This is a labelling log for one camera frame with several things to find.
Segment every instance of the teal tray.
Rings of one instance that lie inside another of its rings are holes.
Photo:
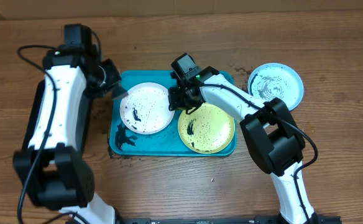
[[[133,86],[154,82],[166,88],[176,86],[176,80],[170,78],[171,70],[128,70],[122,73],[122,86],[129,90]],[[221,72],[232,84],[234,79],[230,74]],[[122,156],[228,156],[237,146],[237,134],[230,144],[222,151],[214,154],[200,154],[192,151],[184,145],[180,139],[177,123],[181,113],[176,111],[170,124],[162,131],[155,134],[137,134],[129,130],[121,120],[119,105],[121,100],[114,100],[113,118],[111,120],[111,130],[109,145],[111,149]]]

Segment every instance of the robotic arm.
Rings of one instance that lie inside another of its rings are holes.
[[[301,134],[273,118],[277,116],[296,127],[286,105],[279,99],[265,102],[250,96],[230,84],[216,69],[202,70],[187,54],[172,63],[172,78],[177,79],[177,86],[169,89],[169,109],[193,113],[203,102],[208,102],[236,119],[252,159],[273,179],[281,205],[280,215],[233,221],[123,220],[115,208],[105,204],[94,192],[93,172],[81,155],[92,100],[109,91],[113,91],[114,98],[122,98],[127,91],[120,86],[121,77],[112,61],[101,62],[100,49],[92,44],[92,31],[88,27],[68,25],[64,34],[65,44],[49,50],[43,60],[44,69],[55,80],[58,100],[42,157],[38,166],[32,167],[44,142],[52,109],[53,89],[48,76],[38,85],[22,150],[15,152],[13,158],[24,186],[32,170],[27,194],[35,206],[59,210],[65,215],[77,213],[79,217],[75,220],[82,223],[341,223],[340,218],[315,214],[307,199],[301,172],[297,180],[300,192],[295,188],[293,174],[302,164],[301,150],[305,142]],[[264,127],[275,124],[278,129],[267,135]],[[57,169],[45,171],[49,164]]]

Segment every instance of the round dish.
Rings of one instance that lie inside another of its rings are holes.
[[[249,94],[266,101],[280,98],[290,111],[299,105],[304,91],[303,82],[297,72],[281,63],[261,65],[248,79]]]
[[[141,83],[128,90],[119,106],[122,122],[133,132],[153,134],[171,122],[174,111],[168,110],[168,90],[157,83]]]
[[[222,109],[204,103],[194,113],[183,112],[178,121],[181,140],[191,150],[212,154],[223,150],[236,131],[234,119]]]

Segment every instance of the yellow plate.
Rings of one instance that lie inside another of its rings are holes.
[[[204,103],[190,115],[181,113],[178,131],[187,147],[198,153],[212,154],[231,142],[236,125],[234,119],[222,109]]]

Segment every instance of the wooden table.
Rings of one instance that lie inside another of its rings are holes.
[[[21,182],[12,155],[24,137],[35,89],[43,75],[16,55],[27,44],[58,46],[62,26],[80,22],[101,38],[104,56],[122,71],[170,69],[183,52],[202,67],[233,75],[246,88],[251,70],[280,62],[294,68],[305,97],[293,117],[319,148],[304,170],[317,213],[363,223],[363,11],[282,12],[215,16],[106,17],[0,21],[0,223],[16,222]],[[26,56],[40,62],[44,50]],[[124,217],[224,218],[274,215],[279,203],[269,175],[238,146],[227,158],[109,158],[111,100],[96,100],[84,154],[96,191]],[[305,161],[313,156],[307,144]],[[53,216],[23,209],[27,223]]]

